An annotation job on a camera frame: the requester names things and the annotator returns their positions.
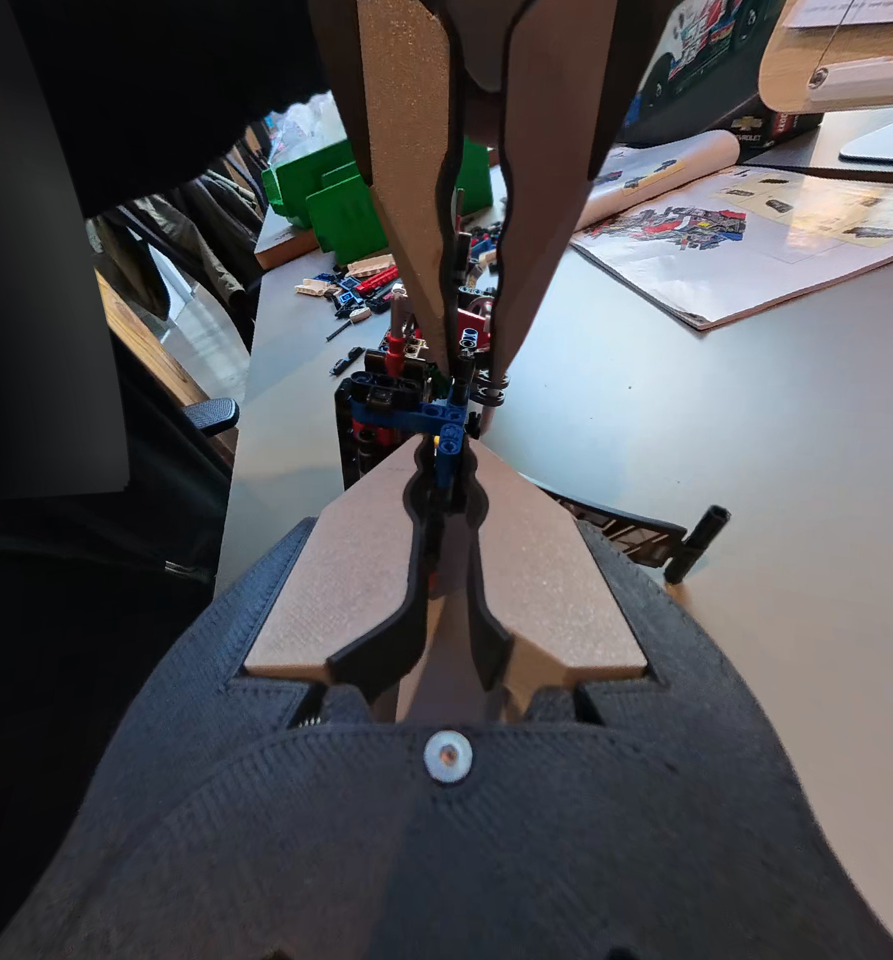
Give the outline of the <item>building instruction booklet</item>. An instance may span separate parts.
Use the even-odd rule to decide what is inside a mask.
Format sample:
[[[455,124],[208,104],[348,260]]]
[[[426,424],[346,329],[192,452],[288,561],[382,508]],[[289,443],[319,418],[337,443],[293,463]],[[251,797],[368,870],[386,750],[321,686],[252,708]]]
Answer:
[[[609,150],[570,245],[693,330],[893,262],[893,185],[739,165],[723,130]]]

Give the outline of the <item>grey desk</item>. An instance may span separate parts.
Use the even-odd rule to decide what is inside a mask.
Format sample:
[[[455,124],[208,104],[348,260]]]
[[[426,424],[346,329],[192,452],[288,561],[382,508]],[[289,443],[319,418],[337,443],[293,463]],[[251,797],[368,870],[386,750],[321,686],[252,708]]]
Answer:
[[[569,249],[485,443],[585,502],[730,511],[672,594],[893,933],[893,263],[696,334]]]

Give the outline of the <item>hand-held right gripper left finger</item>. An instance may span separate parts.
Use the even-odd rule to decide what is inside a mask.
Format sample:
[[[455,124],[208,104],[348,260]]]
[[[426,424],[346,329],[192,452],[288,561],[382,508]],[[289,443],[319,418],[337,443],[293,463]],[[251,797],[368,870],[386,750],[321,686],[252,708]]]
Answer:
[[[352,686],[373,703],[416,666],[429,448],[410,438],[322,510],[246,656],[248,675]]]

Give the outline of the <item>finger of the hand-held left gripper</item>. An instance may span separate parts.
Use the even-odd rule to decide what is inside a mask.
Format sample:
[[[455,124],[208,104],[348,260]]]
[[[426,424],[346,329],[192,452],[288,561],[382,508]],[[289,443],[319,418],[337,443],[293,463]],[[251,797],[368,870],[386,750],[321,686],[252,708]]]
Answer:
[[[674,7],[540,1],[512,22],[499,131],[508,202],[491,315],[495,387],[525,342]]]
[[[307,9],[359,172],[432,361],[452,366],[453,194],[463,152],[460,66],[444,15],[419,1]]]

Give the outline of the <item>long black stickered panel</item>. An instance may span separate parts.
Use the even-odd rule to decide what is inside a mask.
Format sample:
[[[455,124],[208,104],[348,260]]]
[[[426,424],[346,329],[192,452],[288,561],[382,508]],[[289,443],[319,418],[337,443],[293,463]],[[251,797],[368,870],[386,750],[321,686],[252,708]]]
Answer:
[[[549,486],[536,485],[579,522],[590,523],[634,564],[662,570],[665,582],[679,585],[704,557],[730,522],[729,510],[710,505],[695,527],[686,528],[566,496]]]

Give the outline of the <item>pile of loose toy pieces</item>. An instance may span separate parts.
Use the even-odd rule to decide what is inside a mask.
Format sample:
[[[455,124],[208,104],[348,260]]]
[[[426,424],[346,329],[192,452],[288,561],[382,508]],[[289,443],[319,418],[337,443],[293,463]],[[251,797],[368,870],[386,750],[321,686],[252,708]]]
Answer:
[[[468,235],[468,245],[464,247],[465,264],[455,268],[454,282],[459,290],[458,305],[464,307],[477,298],[486,298],[490,301],[496,295],[497,288],[481,286],[480,278],[484,273],[490,275],[499,270],[497,247],[501,234],[501,222],[481,224],[462,222],[461,226]],[[372,315],[382,315],[392,306],[394,294],[405,291],[405,281],[397,264],[389,270],[384,270],[362,281],[347,276],[347,269],[339,268],[333,272],[322,272],[313,279],[331,282],[342,287],[343,290],[338,294],[324,297],[295,293],[306,299],[327,303],[338,320],[341,320],[347,311],[357,306],[368,306]]]

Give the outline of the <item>person's left forearm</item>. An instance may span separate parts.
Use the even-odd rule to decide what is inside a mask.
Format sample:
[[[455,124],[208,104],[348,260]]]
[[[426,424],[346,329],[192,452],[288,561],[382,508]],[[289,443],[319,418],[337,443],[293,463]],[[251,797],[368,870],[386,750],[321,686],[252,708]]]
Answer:
[[[14,1],[85,219],[191,181],[328,91],[305,1]]]

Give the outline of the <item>wooden board instruction sign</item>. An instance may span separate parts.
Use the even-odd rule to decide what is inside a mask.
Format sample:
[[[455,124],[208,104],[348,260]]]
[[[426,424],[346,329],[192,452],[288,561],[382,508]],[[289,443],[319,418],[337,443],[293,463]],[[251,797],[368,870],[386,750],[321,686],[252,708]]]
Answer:
[[[785,2],[757,88],[778,113],[893,106],[893,1]]]

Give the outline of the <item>toy car set box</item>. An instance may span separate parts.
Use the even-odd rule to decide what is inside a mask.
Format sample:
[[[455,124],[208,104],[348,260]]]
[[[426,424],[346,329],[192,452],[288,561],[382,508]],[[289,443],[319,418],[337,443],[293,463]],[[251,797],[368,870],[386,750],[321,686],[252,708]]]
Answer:
[[[761,63],[785,1],[685,1],[670,13],[615,143],[663,146],[709,131],[739,144],[741,162],[821,125],[823,113],[769,108]]]

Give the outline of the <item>green storage bin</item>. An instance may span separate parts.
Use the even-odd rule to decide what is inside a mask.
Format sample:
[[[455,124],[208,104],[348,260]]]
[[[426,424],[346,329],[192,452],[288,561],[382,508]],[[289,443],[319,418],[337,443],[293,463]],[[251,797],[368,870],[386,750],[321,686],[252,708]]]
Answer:
[[[413,251],[436,242],[443,158],[443,147],[409,139],[384,146],[373,193],[343,139],[272,164],[262,183],[275,213],[312,231],[324,252],[350,263],[388,246]]]

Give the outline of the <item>toy brick car chassis model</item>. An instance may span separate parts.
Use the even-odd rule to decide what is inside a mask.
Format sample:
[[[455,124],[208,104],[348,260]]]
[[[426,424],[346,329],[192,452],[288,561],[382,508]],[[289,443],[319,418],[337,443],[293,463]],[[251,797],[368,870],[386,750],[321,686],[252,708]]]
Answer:
[[[460,478],[466,441],[481,436],[486,412],[503,404],[509,386],[507,375],[494,383],[488,371],[497,293],[490,300],[458,304],[460,371],[447,377],[429,358],[429,343],[405,290],[395,292],[380,346],[365,350],[364,369],[345,377],[334,393],[345,489],[419,438],[413,493],[423,530],[420,556],[429,572],[435,569],[447,518],[466,507]]]

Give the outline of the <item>clear plastic bag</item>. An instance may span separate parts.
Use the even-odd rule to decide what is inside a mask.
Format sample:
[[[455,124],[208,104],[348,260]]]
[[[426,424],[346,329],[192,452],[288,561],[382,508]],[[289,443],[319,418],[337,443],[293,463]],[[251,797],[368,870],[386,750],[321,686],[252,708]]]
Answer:
[[[269,167],[294,162],[347,138],[332,91],[272,114]]]

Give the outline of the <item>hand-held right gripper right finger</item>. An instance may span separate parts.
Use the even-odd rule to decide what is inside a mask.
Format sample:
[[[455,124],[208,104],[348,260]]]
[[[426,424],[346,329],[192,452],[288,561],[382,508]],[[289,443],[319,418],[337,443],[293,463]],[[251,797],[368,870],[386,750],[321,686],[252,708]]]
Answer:
[[[479,682],[519,721],[536,693],[645,677],[648,661],[575,517],[467,444],[469,642]]]

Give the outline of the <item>person's black jacket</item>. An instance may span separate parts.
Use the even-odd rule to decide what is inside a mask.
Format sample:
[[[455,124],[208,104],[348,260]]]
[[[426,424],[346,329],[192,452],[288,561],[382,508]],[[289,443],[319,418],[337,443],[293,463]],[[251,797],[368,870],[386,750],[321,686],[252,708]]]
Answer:
[[[230,481],[0,501],[0,933],[114,728],[208,605]]]

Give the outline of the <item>dark hanging coat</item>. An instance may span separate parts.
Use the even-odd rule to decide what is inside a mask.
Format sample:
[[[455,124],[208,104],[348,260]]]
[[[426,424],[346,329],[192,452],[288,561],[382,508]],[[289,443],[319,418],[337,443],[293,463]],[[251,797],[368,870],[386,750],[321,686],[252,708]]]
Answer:
[[[84,226],[95,269],[153,332],[165,332],[170,306],[157,251],[213,296],[252,352],[264,269],[255,254],[262,219],[250,191],[208,170]]]

